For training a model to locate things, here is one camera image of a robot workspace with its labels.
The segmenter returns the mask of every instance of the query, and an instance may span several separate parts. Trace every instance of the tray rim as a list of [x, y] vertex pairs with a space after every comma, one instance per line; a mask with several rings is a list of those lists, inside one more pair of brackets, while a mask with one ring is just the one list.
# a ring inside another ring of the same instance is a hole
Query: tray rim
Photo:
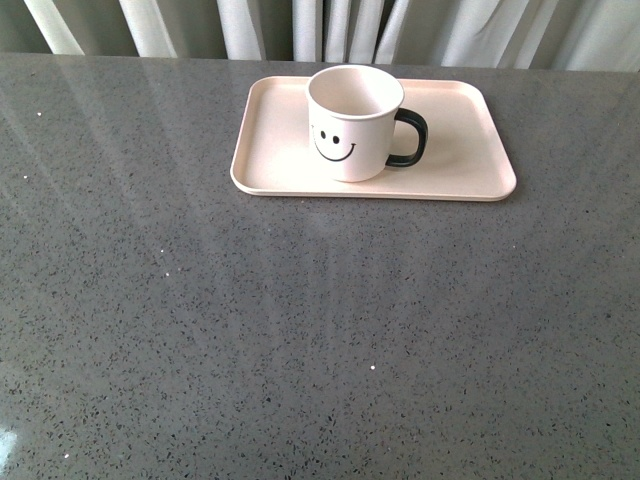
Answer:
[[[497, 140], [499, 143], [499, 147], [504, 154], [504, 158], [509, 166], [509, 175], [508, 178], [503, 179], [503, 183], [505, 185], [504, 191], [499, 195], [477, 195], [477, 194], [442, 194], [439, 193], [437, 195], [429, 195], [424, 193], [408, 193], [408, 192], [367, 192], [367, 191], [299, 191], [299, 190], [276, 190], [276, 189], [265, 189], [265, 188], [256, 188], [251, 187], [243, 183], [236, 175], [235, 170], [238, 163], [239, 152], [243, 148], [243, 139], [245, 135], [245, 130], [249, 129], [249, 122], [247, 121], [250, 117], [250, 111], [252, 102], [255, 101], [255, 97], [261, 94], [261, 91], [268, 88], [269, 85], [273, 84], [287, 84], [293, 86], [300, 86], [306, 84], [310, 76], [298, 76], [298, 75], [271, 75], [268, 77], [263, 77], [257, 81], [255, 81], [247, 95], [247, 102], [245, 105], [244, 113], [242, 116], [242, 123], [240, 125], [240, 130], [238, 132], [238, 139], [236, 142], [236, 147], [233, 154], [233, 160], [231, 162], [230, 167], [230, 176], [233, 180], [236, 187], [250, 195], [254, 196], [263, 196], [263, 197], [302, 197], [302, 198], [387, 198], [387, 199], [400, 199], [400, 200], [437, 200], [437, 201], [465, 201], [465, 202], [496, 202], [507, 198], [509, 195], [513, 193], [513, 191], [517, 187], [517, 178], [515, 176], [515, 172], [513, 171], [513, 166], [511, 165], [511, 161], [504, 149], [504, 145], [502, 143], [502, 139], [500, 138], [500, 134], [498, 133], [495, 122], [493, 121], [493, 117], [491, 116], [491, 112], [488, 109], [488, 105], [484, 98], [482, 92], [471, 85], [470, 83], [463, 82], [460, 80], [431, 80], [431, 79], [417, 79], [417, 78], [399, 78], [398, 81], [403, 84], [404, 87], [414, 87], [414, 84], [420, 83], [428, 83], [435, 85], [446, 86], [451, 85], [455, 86], [458, 89], [462, 89], [466, 91], [467, 97], [475, 97], [472, 98], [474, 101], [474, 107], [476, 106], [476, 102], [481, 102], [481, 104], [486, 108], [486, 114], [488, 121], [491, 122], [492, 131], [495, 132], [497, 136]], [[354, 184], [343, 183], [345, 185], [361, 185], [364, 182], [357, 182]]]

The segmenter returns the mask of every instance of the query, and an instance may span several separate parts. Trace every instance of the tray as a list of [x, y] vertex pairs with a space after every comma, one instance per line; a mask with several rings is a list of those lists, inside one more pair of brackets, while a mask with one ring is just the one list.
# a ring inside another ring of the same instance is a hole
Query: tray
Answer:
[[[480, 91], [463, 82], [400, 80], [403, 107], [420, 113], [429, 140], [420, 162], [387, 167], [376, 177], [343, 183], [308, 161], [307, 77], [267, 77], [249, 92], [231, 164], [236, 186], [252, 195], [495, 201], [516, 187], [509, 158]], [[396, 124], [393, 153], [415, 151], [417, 135]]]

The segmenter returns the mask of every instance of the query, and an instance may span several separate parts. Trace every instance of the mug rim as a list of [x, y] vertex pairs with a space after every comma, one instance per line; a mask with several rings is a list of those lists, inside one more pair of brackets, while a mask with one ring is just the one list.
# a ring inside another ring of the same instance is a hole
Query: mug rim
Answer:
[[[341, 113], [341, 112], [336, 112], [335, 110], [331, 110], [331, 109], [321, 105], [315, 98], [313, 98], [313, 95], [311, 94], [311, 85], [319, 77], [324, 76], [326, 74], [329, 74], [331, 72], [334, 72], [336, 70], [369, 71], [369, 72], [375, 72], [376, 75], [381, 75], [383, 77], [386, 77], [394, 85], [397, 86], [397, 90], [398, 90], [398, 92], [400, 94], [399, 95], [399, 100], [397, 102], [395, 102], [394, 106], [392, 106], [390, 108], [387, 108], [387, 109], [384, 109], [382, 111], [375, 112], [375, 113], [369, 113], [369, 114], [356, 115], [356, 114]], [[390, 113], [395, 113], [398, 110], [398, 108], [400, 107], [400, 105], [402, 105], [402, 102], [404, 102], [404, 97], [405, 97], [404, 88], [402, 87], [402, 84], [398, 81], [398, 79], [396, 77], [394, 77], [393, 75], [391, 75], [388, 72], [385, 72], [384, 70], [382, 70], [380, 68], [372, 67], [372, 66], [369, 66], [369, 65], [358, 65], [358, 64], [336, 65], [336, 66], [333, 66], [333, 67], [324, 68], [324, 69], [320, 70], [319, 72], [316, 72], [307, 81], [307, 84], [305, 86], [305, 94], [306, 94], [307, 100], [309, 101], [310, 104], [313, 104], [315, 107], [323, 110], [324, 112], [326, 112], [330, 116], [332, 116], [334, 118], [341, 119], [341, 120], [352, 120], [352, 121], [371, 120], [371, 119], [374, 119], [374, 118], [379, 118], [379, 117], [383, 117], [385, 115], [389, 115]]]

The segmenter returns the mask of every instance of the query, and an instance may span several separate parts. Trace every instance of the curtain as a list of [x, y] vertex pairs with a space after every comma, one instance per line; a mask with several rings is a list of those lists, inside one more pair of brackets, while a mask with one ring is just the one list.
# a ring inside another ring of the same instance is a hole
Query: curtain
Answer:
[[640, 0], [2, 0], [0, 51], [640, 70]]

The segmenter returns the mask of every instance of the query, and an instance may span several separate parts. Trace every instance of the pink tray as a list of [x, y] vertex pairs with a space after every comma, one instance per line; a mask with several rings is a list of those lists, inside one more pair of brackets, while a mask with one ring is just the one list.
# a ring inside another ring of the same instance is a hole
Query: pink tray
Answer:
[[[317, 174], [308, 158], [307, 77], [268, 77], [249, 92], [231, 178], [252, 195], [495, 201], [516, 187], [509, 158], [480, 91], [462, 82], [400, 80], [403, 107], [429, 125], [423, 158], [409, 168], [342, 183]], [[415, 151], [415, 131], [396, 126], [393, 153]]]

